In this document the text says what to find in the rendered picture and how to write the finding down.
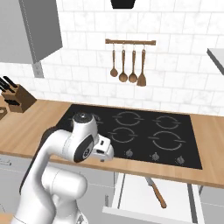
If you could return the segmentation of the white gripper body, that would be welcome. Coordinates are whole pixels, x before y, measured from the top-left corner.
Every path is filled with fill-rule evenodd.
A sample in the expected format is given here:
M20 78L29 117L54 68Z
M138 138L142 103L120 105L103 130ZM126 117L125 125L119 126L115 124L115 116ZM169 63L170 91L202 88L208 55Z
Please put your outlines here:
M112 145L101 149L94 147L93 156L99 158L101 161L111 161L114 158L114 148Z

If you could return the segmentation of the white open drawer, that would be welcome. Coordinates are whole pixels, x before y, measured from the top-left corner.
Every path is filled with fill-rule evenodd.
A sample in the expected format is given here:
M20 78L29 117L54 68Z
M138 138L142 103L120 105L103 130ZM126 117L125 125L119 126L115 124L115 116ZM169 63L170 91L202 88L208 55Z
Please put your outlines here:
M205 224L196 185L153 179L166 208L162 208L145 177L120 173L111 206L102 212L116 224Z

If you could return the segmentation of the brown wooden knife block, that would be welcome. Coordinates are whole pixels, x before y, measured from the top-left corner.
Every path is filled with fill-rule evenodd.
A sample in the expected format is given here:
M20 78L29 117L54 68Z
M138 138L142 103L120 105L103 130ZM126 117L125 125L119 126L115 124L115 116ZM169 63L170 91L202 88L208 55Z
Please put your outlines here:
M2 92L3 99L15 100L20 103L19 106L9 105L10 112L24 113L30 106L36 102L36 98L31 95L25 88L17 84L17 88L11 87L15 93L9 90Z

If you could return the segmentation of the black hob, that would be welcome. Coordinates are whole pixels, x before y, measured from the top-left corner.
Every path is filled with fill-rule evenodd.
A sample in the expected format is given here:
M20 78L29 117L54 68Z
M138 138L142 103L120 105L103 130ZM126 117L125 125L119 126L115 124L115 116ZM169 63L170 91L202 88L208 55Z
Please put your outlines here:
M95 118L98 133L111 140L116 158L202 168L189 115L73 104L57 126L71 131L72 118L79 112ZM132 157L124 155L127 150L132 150ZM155 152L159 155L158 161L152 160ZM185 160L183 164L177 162L180 156Z

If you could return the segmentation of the wooden spatula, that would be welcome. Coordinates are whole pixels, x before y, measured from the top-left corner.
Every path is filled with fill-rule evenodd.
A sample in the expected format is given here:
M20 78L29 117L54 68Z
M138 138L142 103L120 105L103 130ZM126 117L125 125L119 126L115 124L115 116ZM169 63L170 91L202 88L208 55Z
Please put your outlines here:
M144 75L144 61L145 61L145 50L142 50L142 69L141 73L137 79L137 85L139 87L145 87L146 86L146 78Z

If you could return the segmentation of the small wooden spoon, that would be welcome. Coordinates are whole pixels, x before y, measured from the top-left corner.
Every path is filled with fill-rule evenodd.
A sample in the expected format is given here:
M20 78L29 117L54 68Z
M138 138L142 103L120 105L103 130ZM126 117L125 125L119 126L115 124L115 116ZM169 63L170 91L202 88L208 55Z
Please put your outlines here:
M115 64L115 62L116 62L116 51L115 50L112 51L112 60L113 60L113 62ZM117 72L117 70L116 70L116 68L114 66L112 67L112 69L110 71L110 75L112 77L116 77L118 75L118 72Z

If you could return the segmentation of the black range hood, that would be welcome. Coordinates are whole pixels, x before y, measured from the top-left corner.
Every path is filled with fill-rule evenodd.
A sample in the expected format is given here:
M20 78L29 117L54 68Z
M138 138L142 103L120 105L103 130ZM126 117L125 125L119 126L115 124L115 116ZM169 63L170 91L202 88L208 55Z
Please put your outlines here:
M132 9L136 0L110 0L113 9Z

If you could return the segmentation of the wooden-handled knife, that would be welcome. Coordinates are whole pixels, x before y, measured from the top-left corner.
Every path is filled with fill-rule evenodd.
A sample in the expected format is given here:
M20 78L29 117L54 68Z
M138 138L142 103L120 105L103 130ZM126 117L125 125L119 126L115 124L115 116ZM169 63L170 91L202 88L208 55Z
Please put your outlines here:
M154 191L154 193L155 193L155 195L156 195L156 197L157 197L157 199L158 199L158 201L159 201L159 203L160 203L160 206L161 206L162 208L166 208L167 205L166 205L166 203L165 203L165 200L164 200L164 198L162 197L161 193L159 192L159 190L158 190L156 184L154 183L154 181L152 180L152 178L147 178L147 177L146 177L145 179L146 179L148 185L152 187L152 189L153 189L153 191Z

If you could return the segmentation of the black-handled knife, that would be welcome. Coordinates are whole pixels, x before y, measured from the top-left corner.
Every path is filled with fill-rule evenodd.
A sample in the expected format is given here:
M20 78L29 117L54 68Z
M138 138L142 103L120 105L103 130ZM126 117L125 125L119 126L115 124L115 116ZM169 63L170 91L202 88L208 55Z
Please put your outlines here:
M4 89L9 90L12 93L15 93L15 91L10 88L10 85L6 83L2 78L0 78L0 84L3 86Z
M6 81L8 81L9 82L9 84L11 85L11 86L13 86L14 88L17 88L18 87L18 85L16 85L8 76L4 76L3 77Z
M15 100L7 100L7 99L4 99L5 102L7 102L9 105L14 105L14 106L19 106L20 103L15 101Z

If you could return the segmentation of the grey wall socket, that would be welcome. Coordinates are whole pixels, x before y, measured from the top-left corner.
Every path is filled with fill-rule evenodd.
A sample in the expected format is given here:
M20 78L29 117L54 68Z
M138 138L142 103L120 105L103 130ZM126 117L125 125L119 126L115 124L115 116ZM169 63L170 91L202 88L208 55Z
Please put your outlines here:
M35 78L44 77L43 68L40 61L32 65L32 70Z

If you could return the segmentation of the wooden utensil rail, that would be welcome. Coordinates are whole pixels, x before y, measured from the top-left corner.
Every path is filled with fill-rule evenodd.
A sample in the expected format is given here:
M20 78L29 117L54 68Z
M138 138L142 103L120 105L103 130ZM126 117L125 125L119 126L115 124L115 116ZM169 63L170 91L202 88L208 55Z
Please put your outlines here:
M147 45L155 46L156 40L118 40L118 39L105 39L105 44L121 44L121 45Z

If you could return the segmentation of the grey wall cupboard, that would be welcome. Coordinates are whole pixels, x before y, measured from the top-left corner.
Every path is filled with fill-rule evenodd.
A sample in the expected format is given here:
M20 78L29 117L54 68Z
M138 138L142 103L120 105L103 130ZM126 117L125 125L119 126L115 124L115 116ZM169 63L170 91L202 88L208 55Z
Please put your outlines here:
M224 48L208 48L206 53L224 75Z
M0 62L35 64L61 47L56 0L0 0Z

